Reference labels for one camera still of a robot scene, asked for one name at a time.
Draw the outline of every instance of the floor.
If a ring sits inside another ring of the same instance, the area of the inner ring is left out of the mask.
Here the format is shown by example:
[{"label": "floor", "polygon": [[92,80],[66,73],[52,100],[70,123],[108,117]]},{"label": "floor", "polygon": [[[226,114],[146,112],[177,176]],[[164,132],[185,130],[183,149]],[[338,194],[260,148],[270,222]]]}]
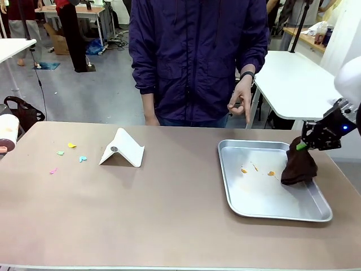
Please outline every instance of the floor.
[{"label": "floor", "polygon": [[[143,125],[142,102],[135,82],[131,76],[131,57],[127,47],[123,50],[107,50],[101,56],[89,56],[97,72],[78,74],[73,71],[69,56],[48,53],[51,41],[43,28],[43,61],[59,62],[54,71],[38,71],[41,80],[47,119],[50,121],[72,121],[86,123],[110,123],[119,126]],[[28,66],[18,67],[10,59],[11,68],[23,98],[36,108],[45,112],[42,93],[37,76],[31,69],[31,58],[27,56]],[[9,80],[4,78],[3,65],[0,65],[0,100],[11,95]],[[256,114],[253,128],[269,129],[266,124],[268,104],[262,107],[262,120],[257,121]],[[245,119],[229,118],[228,128],[244,128]],[[361,167],[357,163],[338,163],[344,174],[361,192]]]}]

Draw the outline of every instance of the table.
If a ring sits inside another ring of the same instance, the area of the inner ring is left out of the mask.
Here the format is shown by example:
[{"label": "table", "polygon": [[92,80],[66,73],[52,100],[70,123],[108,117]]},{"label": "table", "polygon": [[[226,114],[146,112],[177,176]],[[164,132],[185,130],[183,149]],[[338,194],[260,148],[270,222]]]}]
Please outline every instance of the table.
[{"label": "table", "polygon": [[[285,28],[283,28],[283,30],[288,34],[296,36],[298,28],[285,27]],[[313,49],[319,51],[322,54],[324,54],[325,51],[326,51],[326,47],[324,47],[322,44],[321,45],[315,44],[315,37],[314,36],[300,34],[300,39],[298,41],[299,42],[303,41],[304,43],[306,43],[307,45],[309,45],[310,47],[312,47]]]},{"label": "table", "polygon": [[10,65],[6,60],[35,43],[36,40],[28,41],[25,38],[0,38],[0,63],[5,62],[6,71],[5,77],[3,78],[8,78],[11,81],[11,90],[14,96],[21,98],[21,93],[14,76],[12,75]]},{"label": "table", "polygon": [[251,107],[250,129],[260,93],[275,113],[287,120],[320,120],[341,95],[334,88],[332,74],[300,53],[269,51],[266,63],[256,75],[257,91]]},{"label": "table", "polygon": [[[126,127],[146,146],[142,166],[120,156],[99,166],[117,128],[38,123],[0,161],[0,263],[234,271],[361,266],[361,197],[324,152],[311,153],[332,222],[240,217],[227,204],[218,142],[291,142],[297,132]],[[61,150],[64,156],[56,154]],[[79,163],[83,155],[88,160]]]},{"label": "table", "polygon": [[[100,42],[101,42],[102,46],[104,47],[104,42],[103,42],[104,37],[102,36],[102,31],[100,29],[101,23],[99,23],[99,17],[101,17],[100,14],[105,10],[105,8],[104,7],[94,7],[94,6],[91,7],[91,10],[88,10],[84,6],[76,6],[75,8],[76,8],[77,16],[78,16],[79,19],[89,19],[89,20],[94,19],[94,20],[96,20],[96,24],[98,26]],[[44,13],[46,19],[58,18],[58,13],[56,12],[55,5],[44,6],[42,11],[39,11],[38,9],[36,9],[36,12]]]},{"label": "table", "polygon": [[0,38],[0,63],[36,43],[25,38]]}]

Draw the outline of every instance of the hand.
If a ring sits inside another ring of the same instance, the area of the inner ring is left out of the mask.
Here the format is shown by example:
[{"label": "hand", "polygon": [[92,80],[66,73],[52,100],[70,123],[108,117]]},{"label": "hand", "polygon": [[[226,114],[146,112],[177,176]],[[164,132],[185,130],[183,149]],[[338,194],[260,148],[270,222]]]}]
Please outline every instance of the hand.
[{"label": "hand", "polygon": [[[250,122],[250,88],[252,87],[252,76],[246,75],[242,80],[236,85],[235,92],[232,95],[230,103],[228,105],[228,110],[233,115],[241,115],[245,112],[247,123]],[[241,106],[236,108],[235,104],[237,100],[240,100]]]},{"label": "hand", "polygon": [[4,13],[4,14],[6,14],[6,11],[7,11],[7,10],[6,10],[5,3],[1,3],[1,4],[0,4],[0,8],[1,8],[1,12]]},{"label": "hand", "polygon": [[145,117],[146,118],[146,125],[148,126],[160,126],[160,123],[157,119],[157,117],[154,115],[154,116],[151,116],[151,117]]},{"label": "hand", "polygon": [[43,3],[41,1],[38,1],[38,11],[43,10]]}]

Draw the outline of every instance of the silver baking tray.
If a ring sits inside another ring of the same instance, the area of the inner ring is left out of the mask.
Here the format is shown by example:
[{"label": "silver baking tray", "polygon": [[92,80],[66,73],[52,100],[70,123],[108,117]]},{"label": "silver baking tray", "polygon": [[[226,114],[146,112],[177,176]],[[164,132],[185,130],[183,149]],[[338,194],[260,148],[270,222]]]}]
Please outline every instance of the silver baking tray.
[{"label": "silver baking tray", "polygon": [[281,184],[288,149],[281,142],[221,141],[218,153],[228,204],[240,216],[330,221],[332,210],[314,181]]}]

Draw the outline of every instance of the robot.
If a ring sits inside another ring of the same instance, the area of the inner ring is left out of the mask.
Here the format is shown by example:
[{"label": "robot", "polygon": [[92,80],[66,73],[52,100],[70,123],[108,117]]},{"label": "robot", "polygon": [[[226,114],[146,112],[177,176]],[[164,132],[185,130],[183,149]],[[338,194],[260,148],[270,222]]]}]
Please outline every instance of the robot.
[{"label": "robot", "polygon": [[361,56],[341,68],[334,85],[343,98],[334,103],[322,120],[304,122],[297,150],[341,148],[343,136],[355,129],[361,135]]}]

